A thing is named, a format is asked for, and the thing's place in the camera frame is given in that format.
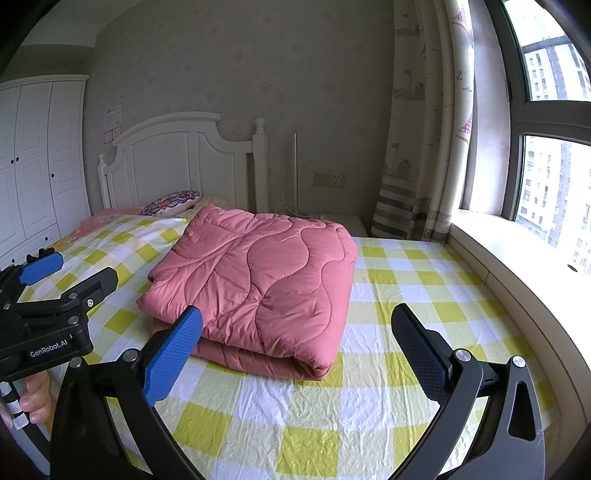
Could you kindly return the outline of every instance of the finger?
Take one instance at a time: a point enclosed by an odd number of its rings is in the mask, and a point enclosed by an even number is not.
[[[43,407],[39,408],[39,410],[35,410],[31,412],[29,415],[29,420],[31,423],[43,423],[49,419],[49,415],[51,413],[51,402],[43,405]]]
[[[30,375],[24,379],[25,386],[29,393],[35,393],[42,387],[47,388],[49,385],[49,375],[47,372],[39,372],[34,375]]]
[[[23,393],[20,405],[24,411],[32,412],[42,408],[50,401],[49,390],[40,388],[35,393]]]
[[[8,412],[6,410],[4,410],[4,408],[1,406],[0,406],[0,416],[2,417],[2,421],[4,422],[4,425],[6,425],[6,428],[7,429],[12,428],[12,418],[8,414]]]

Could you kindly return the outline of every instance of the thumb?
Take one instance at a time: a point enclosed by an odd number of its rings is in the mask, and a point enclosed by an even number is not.
[[[0,416],[2,417],[2,420],[4,421],[4,425],[6,425],[7,429],[12,428],[12,418],[9,415],[9,413],[4,410],[4,406],[0,405]]]

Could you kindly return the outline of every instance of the window sill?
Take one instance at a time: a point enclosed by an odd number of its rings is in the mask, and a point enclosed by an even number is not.
[[[591,365],[591,323],[584,320],[589,308],[591,277],[572,271],[558,258],[553,247],[515,222],[494,215],[458,210],[452,223],[483,246],[532,291],[569,334],[587,364]]]
[[[566,459],[591,419],[591,277],[502,217],[459,210],[447,243],[501,302],[536,356],[560,420],[547,472]]]

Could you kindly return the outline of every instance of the mattress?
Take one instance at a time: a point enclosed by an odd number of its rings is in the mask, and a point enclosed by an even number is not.
[[[89,362],[141,348],[151,319],[135,305],[150,269],[182,234],[181,219],[123,216],[75,240],[63,269],[29,288],[24,300],[57,297],[111,266],[119,287],[90,312],[95,350]],[[435,415],[390,330],[406,302],[426,327],[478,359],[505,363],[519,354],[530,366],[550,447],[557,409],[526,341],[477,275],[447,246],[355,238],[359,245],[345,333],[322,382],[233,371],[191,357],[170,395],[156,404],[164,423],[207,479],[386,479]],[[53,369],[57,395],[64,368]],[[145,468],[115,401],[115,423],[132,461]],[[479,399],[445,469],[461,463],[476,432]]]

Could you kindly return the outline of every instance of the wall switch panel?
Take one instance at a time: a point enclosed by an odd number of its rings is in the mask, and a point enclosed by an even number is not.
[[[315,171],[312,185],[341,189],[345,186],[345,174],[341,171]]]

